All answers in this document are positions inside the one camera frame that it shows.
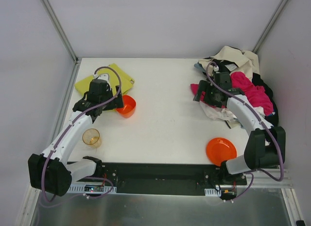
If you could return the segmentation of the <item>yellow-green cloth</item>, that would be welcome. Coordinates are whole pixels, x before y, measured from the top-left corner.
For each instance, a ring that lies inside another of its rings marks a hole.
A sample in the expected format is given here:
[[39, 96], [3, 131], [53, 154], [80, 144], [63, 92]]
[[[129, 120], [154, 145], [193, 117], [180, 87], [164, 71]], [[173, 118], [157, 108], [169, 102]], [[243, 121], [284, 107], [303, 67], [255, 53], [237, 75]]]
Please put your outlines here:
[[[125, 73], [118, 65], [114, 63], [110, 64], [108, 67], [113, 69], [120, 77], [122, 95], [127, 94], [127, 92], [133, 87], [135, 80], [131, 76], [129, 76], [127, 73]], [[112, 87], [113, 95], [114, 95], [116, 93], [115, 87], [117, 85], [120, 85], [119, 79], [117, 78], [116, 74], [108, 68], [103, 68], [96, 72], [96, 74], [104, 74], [104, 73], [109, 74], [109, 84]], [[78, 81], [75, 84], [75, 89], [83, 96], [85, 92], [89, 91], [89, 85], [93, 79], [94, 79], [93, 75], [89, 75], [88, 77]]]

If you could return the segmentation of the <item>white cloth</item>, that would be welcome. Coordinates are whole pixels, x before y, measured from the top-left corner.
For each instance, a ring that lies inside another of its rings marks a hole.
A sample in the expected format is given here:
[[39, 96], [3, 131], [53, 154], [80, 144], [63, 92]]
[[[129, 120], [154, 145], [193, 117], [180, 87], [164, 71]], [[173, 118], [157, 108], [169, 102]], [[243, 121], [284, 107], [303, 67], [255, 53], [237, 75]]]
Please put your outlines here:
[[203, 109], [204, 113], [206, 114], [206, 116], [212, 120], [220, 119], [220, 120], [228, 121], [228, 122], [233, 122], [233, 121], [238, 120], [236, 115], [234, 115], [227, 108], [211, 107], [210, 105], [206, 104], [203, 101], [200, 101], [199, 104], [201, 108]]

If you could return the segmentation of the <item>magenta pink cloth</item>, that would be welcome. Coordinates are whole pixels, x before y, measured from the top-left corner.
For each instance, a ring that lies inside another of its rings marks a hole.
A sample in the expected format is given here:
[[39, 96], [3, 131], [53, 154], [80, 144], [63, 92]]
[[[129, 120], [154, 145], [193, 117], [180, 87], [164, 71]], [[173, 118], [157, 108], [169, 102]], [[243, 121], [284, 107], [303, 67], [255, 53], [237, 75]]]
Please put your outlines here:
[[223, 76], [230, 78], [232, 87], [243, 91], [253, 107], [262, 107], [265, 116], [269, 117], [276, 113], [277, 107], [273, 101], [273, 92], [259, 74], [253, 74], [253, 82], [241, 71], [232, 74], [225, 71]]

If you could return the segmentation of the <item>cream canvas tote bag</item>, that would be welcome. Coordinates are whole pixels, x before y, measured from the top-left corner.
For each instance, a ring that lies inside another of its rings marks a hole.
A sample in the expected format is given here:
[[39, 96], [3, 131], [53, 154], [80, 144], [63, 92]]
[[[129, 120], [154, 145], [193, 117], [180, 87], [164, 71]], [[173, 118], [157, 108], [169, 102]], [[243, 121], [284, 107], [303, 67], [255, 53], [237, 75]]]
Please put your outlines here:
[[214, 56], [198, 60], [198, 63], [204, 67], [207, 67], [210, 62], [217, 63], [219, 72], [228, 71], [231, 74], [241, 71], [249, 80], [252, 80], [254, 73], [260, 74], [258, 56], [247, 50], [224, 46]]

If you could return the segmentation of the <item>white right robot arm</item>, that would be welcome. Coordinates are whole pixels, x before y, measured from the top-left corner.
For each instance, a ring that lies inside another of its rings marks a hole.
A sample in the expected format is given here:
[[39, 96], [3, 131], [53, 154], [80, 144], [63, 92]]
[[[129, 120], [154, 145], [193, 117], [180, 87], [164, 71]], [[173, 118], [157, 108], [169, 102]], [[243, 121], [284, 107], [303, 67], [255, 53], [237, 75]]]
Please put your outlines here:
[[221, 168], [229, 175], [265, 171], [280, 167], [284, 175], [286, 133], [281, 126], [273, 126], [250, 104], [245, 93], [233, 87], [229, 73], [216, 72], [213, 78], [201, 80], [194, 101], [202, 99], [211, 106], [225, 106], [247, 131], [249, 136], [243, 155], [222, 162]]

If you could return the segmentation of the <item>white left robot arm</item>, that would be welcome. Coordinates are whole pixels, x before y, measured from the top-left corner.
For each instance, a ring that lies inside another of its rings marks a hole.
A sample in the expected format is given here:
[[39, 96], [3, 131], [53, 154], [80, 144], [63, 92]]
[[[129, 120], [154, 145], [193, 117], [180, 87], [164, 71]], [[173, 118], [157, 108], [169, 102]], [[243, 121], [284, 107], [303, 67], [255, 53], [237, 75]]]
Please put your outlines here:
[[69, 121], [55, 140], [39, 155], [28, 159], [30, 183], [33, 188], [63, 196], [71, 184], [89, 176], [99, 177], [102, 162], [85, 156], [80, 161], [68, 164], [68, 159], [81, 139], [104, 110], [123, 107], [120, 86], [112, 92], [106, 80], [93, 79], [83, 98], [75, 103]]

